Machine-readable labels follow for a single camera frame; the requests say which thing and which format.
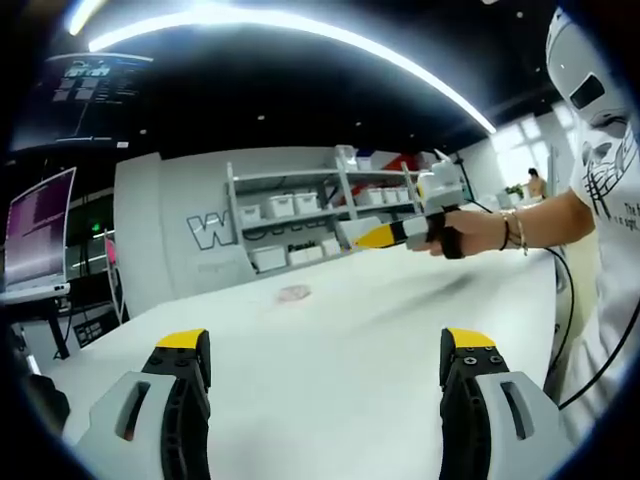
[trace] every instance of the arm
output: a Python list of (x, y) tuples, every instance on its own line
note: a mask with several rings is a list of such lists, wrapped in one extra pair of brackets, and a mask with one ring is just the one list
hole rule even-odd
[[(535, 207), (518, 210), (527, 245), (531, 248), (552, 247), (573, 243), (594, 229), (591, 210), (569, 190), (545, 200)], [(507, 215), (511, 232), (508, 248), (520, 245), (518, 223), (513, 215)], [(447, 226), (462, 233), (461, 247), (466, 256), (487, 250), (499, 250), (504, 243), (505, 223), (500, 213), (457, 211), (447, 214)], [(426, 244), (419, 250), (441, 255), (439, 242)]]

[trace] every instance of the white table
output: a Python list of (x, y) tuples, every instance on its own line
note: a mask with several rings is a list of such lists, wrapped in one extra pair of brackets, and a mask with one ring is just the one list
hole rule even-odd
[[(308, 285), (282, 304), (278, 292)], [(404, 247), (167, 303), (48, 372), (71, 404), (75, 443), (89, 407), (139, 371), (163, 336), (211, 335), (208, 456), (217, 480), (437, 478), (440, 331), (493, 338), (511, 370), (545, 379), (555, 321), (547, 252), (447, 261)]]

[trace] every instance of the yellow tip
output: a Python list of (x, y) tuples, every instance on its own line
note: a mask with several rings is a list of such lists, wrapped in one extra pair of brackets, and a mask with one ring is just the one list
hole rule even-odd
[(390, 247), (394, 243), (395, 240), (389, 225), (376, 227), (355, 241), (355, 245), (362, 248), (384, 248)]

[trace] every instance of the person in background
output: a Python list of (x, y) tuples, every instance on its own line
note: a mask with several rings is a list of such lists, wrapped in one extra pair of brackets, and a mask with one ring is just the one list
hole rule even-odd
[(527, 184), (529, 196), (531, 198), (547, 198), (547, 182), (540, 178), (540, 175), (538, 175), (538, 171), (535, 168), (529, 169), (529, 175), (531, 175), (529, 183)]
[[(567, 433), (579, 444), (611, 404), (640, 350), (640, 324), (621, 344), (640, 309), (640, 154), (620, 77), (561, 10), (549, 28), (547, 68), (581, 119), (581, 154), (570, 188), (515, 212), (451, 212), (446, 225), (462, 234), (465, 256), (500, 250), (505, 235), (509, 248), (526, 249), (573, 243), (598, 232), (597, 302), (571, 345), (560, 395), (561, 402), (572, 400), (561, 412)], [(442, 255), (437, 241), (419, 250)], [(575, 397), (618, 349), (595, 384)]]

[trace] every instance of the ceiling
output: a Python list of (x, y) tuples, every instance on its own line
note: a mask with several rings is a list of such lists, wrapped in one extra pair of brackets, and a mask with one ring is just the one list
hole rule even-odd
[[(552, 0), (229, 3), (286, 10), (375, 40), (436, 75), (496, 126), (549, 111), (558, 98), (544, 61)], [(49, 53), (87, 51), (99, 34), (184, 4), (157, 0), (150, 12), (148, 3), (140, 8), (140, 2), (111, 0), (78, 36), (60, 30)], [(48, 168), (72, 164), (81, 167), (78, 190), (95, 191), (112, 185), (115, 162), (146, 151), (174, 158), (236, 148), (352, 144), (450, 152), (487, 135), (417, 77), (350, 45), (303, 32), (179, 27), (105, 51), (154, 59), (139, 101), (127, 107), (130, 148), (71, 145), (13, 154), (9, 158), (16, 162), (4, 173), (21, 180), (11, 182), (8, 198), (9, 190), (32, 184), (34, 172), (39, 178)], [(89, 161), (92, 172), (83, 174)]]

